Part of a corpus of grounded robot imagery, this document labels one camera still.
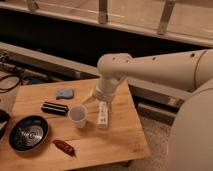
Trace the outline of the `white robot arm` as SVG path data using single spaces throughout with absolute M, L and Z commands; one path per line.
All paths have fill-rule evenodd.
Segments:
M 105 54 L 97 69 L 90 101 L 111 103 L 127 77 L 190 91 L 170 132 L 165 171 L 213 171 L 213 49 L 138 58 Z

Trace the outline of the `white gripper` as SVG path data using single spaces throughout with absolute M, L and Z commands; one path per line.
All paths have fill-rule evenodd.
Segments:
M 107 102 L 108 113 L 112 113 L 112 103 L 111 101 L 115 97 L 116 89 L 120 82 L 114 78 L 100 77 L 98 79 L 97 85 L 95 86 L 92 95 L 99 101 Z M 88 104 L 95 100 L 93 96 L 87 97 L 83 100 L 82 104 Z

